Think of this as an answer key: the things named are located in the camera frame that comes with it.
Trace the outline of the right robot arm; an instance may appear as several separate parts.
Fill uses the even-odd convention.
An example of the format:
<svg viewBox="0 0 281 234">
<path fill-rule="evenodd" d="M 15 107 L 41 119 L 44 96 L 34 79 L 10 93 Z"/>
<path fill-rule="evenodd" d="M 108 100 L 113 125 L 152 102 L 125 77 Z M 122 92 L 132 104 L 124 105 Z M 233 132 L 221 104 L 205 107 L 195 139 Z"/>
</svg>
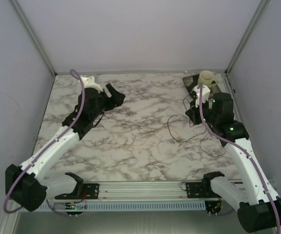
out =
<svg viewBox="0 0 281 234">
<path fill-rule="evenodd" d="M 281 198 L 266 178 L 252 148 L 245 126 L 234 119 L 234 102 L 228 93 L 193 91 L 186 115 L 193 124 L 203 124 L 208 133 L 220 140 L 232 157 L 245 190 L 238 189 L 221 172 L 205 174 L 207 190 L 224 198 L 237 212 L 243 229 L 253 233 L 269 228 L 281 231 Z"/>
</svg>

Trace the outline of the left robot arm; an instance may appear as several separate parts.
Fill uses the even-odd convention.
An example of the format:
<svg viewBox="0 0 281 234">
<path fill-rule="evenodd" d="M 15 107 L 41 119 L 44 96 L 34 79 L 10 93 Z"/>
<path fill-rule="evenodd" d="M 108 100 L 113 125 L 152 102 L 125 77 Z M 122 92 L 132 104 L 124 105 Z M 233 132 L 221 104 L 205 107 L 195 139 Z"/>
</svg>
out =
<svg viewBox="0 0 281 234">
<path fill-rule="evenodd" d="M 4 211 L 8 214 L 9 199 L 32 212 L 48 198 L 79 199 L 83 194 L 83 179 L 67 172 L 62 177 L 45 182 L 44 178 L 52 166 L 74 147 L 92 128 L 94 121 L 100 122 L 104 113 L 122 106 L 125 94 L 107 84 L 106 92 L 96 84 L 82 89 L 78 104 L 62 122 L 52 139 L 36 154 L 19 166 L 11 164 L 5 171 Z"/>
</svg>

